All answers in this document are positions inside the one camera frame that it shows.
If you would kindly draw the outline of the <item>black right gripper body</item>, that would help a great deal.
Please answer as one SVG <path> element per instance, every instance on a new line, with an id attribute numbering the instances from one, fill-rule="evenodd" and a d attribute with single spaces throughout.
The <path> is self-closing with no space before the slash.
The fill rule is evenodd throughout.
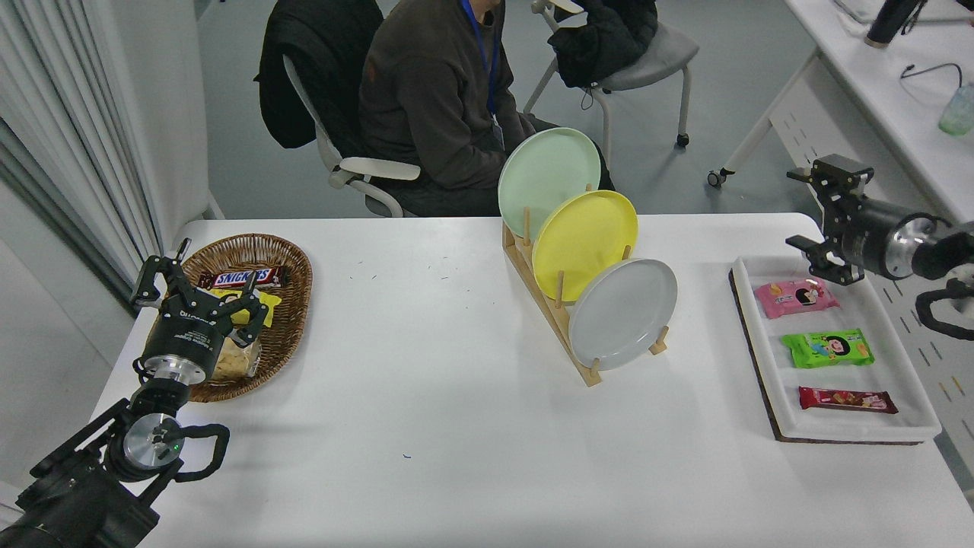
<path id="1" fill-rule="evenodd" d="M 896 247 L 893 234 L 903 225 L 903 208 L 856 196 L 838 199 L 835 206 L 842 216 L 842 258 L 876 274 L 902 274 L 902 261 L 890 248 Z"/>

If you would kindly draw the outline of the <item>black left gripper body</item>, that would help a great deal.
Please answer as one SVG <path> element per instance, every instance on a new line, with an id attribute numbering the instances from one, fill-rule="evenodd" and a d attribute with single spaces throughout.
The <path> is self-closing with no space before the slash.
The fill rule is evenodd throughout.
<path id="1" fill-rule="evenodd" d="M 166 358 L 181 358 L 202 370 L 212 370 L 229 334 L 226 317 L 161 309 L 144 347 L 144 368 L 155 368 Z"/>

